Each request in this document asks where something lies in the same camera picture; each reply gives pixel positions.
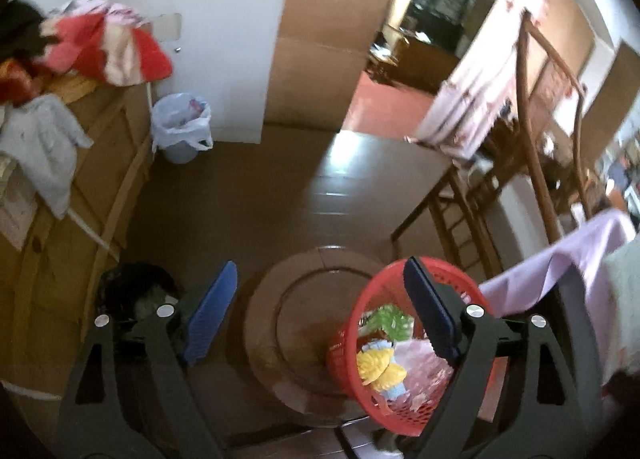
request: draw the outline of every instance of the tiled floor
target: tiled floor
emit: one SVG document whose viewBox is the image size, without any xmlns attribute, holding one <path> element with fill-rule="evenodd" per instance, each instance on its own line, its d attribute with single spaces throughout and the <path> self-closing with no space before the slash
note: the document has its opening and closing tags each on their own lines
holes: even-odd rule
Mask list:
<svg viewBox="0 0 640 459">
<path fill-rule="evenodd" d="M 211 280 L 226 259 L 238 264 L 241 286 L 232 311 L 206 360 L 188 376 L 221 437 L 248 443 L 296 422 L 253 379 L 239 348 L 243 309 L 257 277 L 288 255 L 321 245 L 389 262 L 390 233 L 447 163 L 401 141 L 275 127 L 264 129 L 260 145 L 215 144 L 184 166 L 158 156 L 124 257 L 159 264 L 186 287 Z M 428 214 L 403 236 L 401 249 L 444 256 Z"/>
<path fill-rule="evenodd" d="M 378 84 L 363 72 L 342 128 L 401 140 L 414 135 L 432 102 L 433 95 L 402 84 Z"/>
<path fill-rule="evenodd" d="M 383 459 L 374 447 L 373 432 L 380 427 L 372 420 L 358 421 L 342 428 L 344 437 L 358 459 Z M 238 449 L 234 456 L 238 459 L 300 459 L 322 457 L 322 459 L 347 459 L 336 433 L 331 428 L 317 428 L 313 431 L 268 444 Z"/>
</svg>

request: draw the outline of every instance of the trash bin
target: trash bin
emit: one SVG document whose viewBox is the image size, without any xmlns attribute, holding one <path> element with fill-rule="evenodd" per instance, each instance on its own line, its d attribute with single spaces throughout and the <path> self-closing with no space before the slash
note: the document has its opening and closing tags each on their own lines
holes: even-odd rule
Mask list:
<svg viewBox="0 0 640 459">
<path fill-rule="evenodd" d="M 190 162 L 213 146 L 210 122 L 211 107 L 198 96 L 180 93 L 159 99 L 151 111 L 154 152 L 161 149 L 177 165 Z"/>
</svg>

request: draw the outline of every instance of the clothes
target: clothes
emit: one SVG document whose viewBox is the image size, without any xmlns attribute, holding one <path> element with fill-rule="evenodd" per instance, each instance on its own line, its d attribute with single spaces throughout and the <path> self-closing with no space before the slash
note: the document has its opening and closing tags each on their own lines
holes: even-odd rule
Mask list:
<svg viewBox="0 0 640 459">
<path fill-rule="evenodd" d="M 18 56 L 30 58 L 44 53 L 52 41 L 40 36 L 40 13 L 19 0 L 9 2 L 0 11 L 0 62 Z"/>
<path fill-rule="evenodd" d="M 553 246 L 482 283 L 480 290 L 495 316 L 521 313 L 536 305 L 569 266 L 575 264 L 584 280 L 585 305 L 593 325 L 600 361 L 605 365 L 616 306 L 602 263 L 606 255 L 635 236 L 636 231 L 628 216 L 619 210 L 605 210 Z"/>
<path fill-rule="evenodd" d="M 514 88 L 522 12 L 540 20 L 548 0 L 497 0 L 449 79 L 442 83 L 415 137 L 454 158 L 469 160 Z"/>
<path fill-rule="evenodd" d="M 55 95 L 43 95 L 21 108 L 6 108 L 0 152 L 18 161 L 58 219 L 69 207 L 76 146 L 87 149 L 92 144 L 73 113 Z"/>
<path fill-rule="evenodd" d="M 40 26 L 42 35 L 60 40 L 47 48 L 44 62 L 59 73 L 76 69 L 117 86 L 167 78 L 172 73 L 171 60 L 139 27 L 141 22 L 135 11 L 121 4 L 74 1 Z"/>
<path fill-rule="evenodd" d="M 43 66 L 9 58 L 0 64 L 0 104 L 20 106 L 42 93 L 51 72 Z"/>
</svg>

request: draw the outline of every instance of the wooden furniture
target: wooden furniture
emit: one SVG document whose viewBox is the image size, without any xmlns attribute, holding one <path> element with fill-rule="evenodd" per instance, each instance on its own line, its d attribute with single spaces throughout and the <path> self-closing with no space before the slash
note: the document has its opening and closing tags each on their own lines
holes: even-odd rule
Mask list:
<svg viewBox="0 0 640 459">
<path fill-rule="evenodd" d="M 383 54 L 379 49 L 372 46 L 369 49 L 369 57 L 367 58 L 366 71 L 374 82 L 390 84 L 389 71 L 398 67 L 402 55 L 409 46 L 409 41 L 402 35 L 400 36 L 391 51 L 390 55 Z"/>
<path fill-rule="evenodd" d="M 402 53 L 398 66 L 389 68 L 389 78 L 437 94 L 442 82 L 449 78 L 460 59 L 415 37 L 409 37 L 408 40 L 409 45 Z"/>
<path fill-rule="evenodd" d="M 428 208 L 447 259 L 462 269 L 469 269 L 477 262 L 481 262 L 485 276 L 488 279 L 497 275 L 501 271 L 501 265 L 486 228 L 484 213 L 495 203 L 511 179 L 516 174 L 524 171 L 530 175 L 548 242 L 554 243 L 561 237 L 558 218 L 554 203 L 545 184 L 536 137 L 532 132 L 532 122 L 529 117 L 529 97 L 527 95 L 529 36 L 532 36 L 542 46 L 548 57 L 566 75 L 571 86 L 578 93 L 573 135 L 573 157 L 565 180 L 570 184 L 569 188 L 577 190 L 587 219 L 591 217 L 591 210 L 584 190 L 585 180 L 580 159 L 580 128 L 582 124 L 584 89 L 558 52 L 540 33 L 540 30 L 533 25 L 530 13 L 525 12 L 517 43 L 516 94 L 518 120 L 514 123 L 513 135 L 504 139 L 505 147 L 501 158 L 497 158 L 494 161 L 494 166 L 482 176 L 478 184 L 468 189 L 466 189 L 464 182 L 460 178 L 457 166 L 451 165 L 438 184 L 393 232 L 391 235 L 393 243 L 396 243 L 402 233 Z M 453 220 L 452 224 L 447 224 L 445 222 L 446 213 L 453 205 L 457 206 L 462 215 Z M 470 236 L 460 241 L 456 240 L 453 232 L 462 223 L 468 225 Z M 471 244 L 476 247 L 478 260 L 463 262 L 461 249 Z"/>
<path fill-rule="evenodd" d="M 505 157 L 505 147 L 511 147 L 511 142 L 516 136 L 518 123 L 510 123 L 499 118 L 492 127 L 489 135 L 482 143 L 481 149 L 485 154 L 489 155 L 491 160 L 500 161 Z M 554 143 L 554 152 L 548 156 L 543 152 L 544 137 L 541 134 L 547 134 Z M 538 157 L 542 166 L 545 182 L 549 187 L 549 194 L 554 204 L 557 214 L 566 214 L 570 212 L 570 206 L 580 201 L 578 188 L 574 179 L 574 142 L 571 136 L 568 136 L 558 123 L 549 117 L 546 131 L 537 130 L 536 148 L 538 149 Z M 588 170 L 584 173 L 584 190 L 587 197 L 587 205 L 590 211 L 596 207 L 604 196 L 604 186 L 597 178 L 596 173 Z"/>
<path fill-rule="evenodd" d="M 411 0 L 404 22 L 425 33 L 431 41 L 445 49 L 458 52 L 465 36 L 468 46 L 486 19 L 494 0 Z"/>
<path fill-rule="evenodd" d="M 78 149 L 71 208 L 110 251 L 69 216 L 55 219 L 39 197 L 22 249 L 0 234 L 0 378 L 54 395 L 65 392 L 93 323 L 98 279 L 126 248 L 129 219 L 151 163 L 144 86 L 100 85 L 81 98 L 77 89 L 58 95 L 73 100 L 68 107 L 94 141 L 90 149 Z M 4 193 L 13 186 L 9 178 Z M 14 396 L 14 402 L 28 422 L 52 410 L 51 401 Z"/>
<path fill-rule="evenodd" d="M 554 110 L 566 96 L 571 84 L 564 71 L 553 59 L 548 58 L 529 96 L 529 118 L 531 134 L 538 143 L 543 132 L 549 128 Z"/>
<path fill-rule="evenodd" d="M 364 415 L 327 374 L 326 351 L 383 267 L 340 246 L 319 247 L 275 264 L 248 299 L 242 334 L 251 371 L 301 425 L 334 426 Z"/>
</svg>

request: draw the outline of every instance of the plastic basket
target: plastic basket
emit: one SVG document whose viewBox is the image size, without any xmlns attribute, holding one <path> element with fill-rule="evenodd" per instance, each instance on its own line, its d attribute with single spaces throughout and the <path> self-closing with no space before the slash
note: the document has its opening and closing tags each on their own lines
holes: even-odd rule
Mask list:
<svg viewBox="0 0 640 459">
<path fill-rule="evenodd" d="M 491 310 L 478 285 L 463 271 L 448 262 L 429 257 L 421 257 L 431 275 L 439 283 L 452 286 L 466 303 L 474 303 Z M 354 397 L 365 412 L 377 423 L 389 431 L 412 437 L 420 435 L 429 421 L 438 401 L 446 390 L 446 385 L 436 391 L 416 412 L 409 407 L 391 410 L 369 387 L 362 384 L 356 366 L 358 325 L 364 313 L 373 311 L 382 305 L 392 303 L 406 314 L 416 317 L 414 336 L 422 337 L 422 324 L 419 323 L 414 306 L 409 299 L 402 280 L 406 260 L 396 261 L 380 271 L 360 293 L 351 316 L 342 330 L 335 336 L 327 354 L 327 367 L 334 380 L 349 397 Z"/>
</svg>

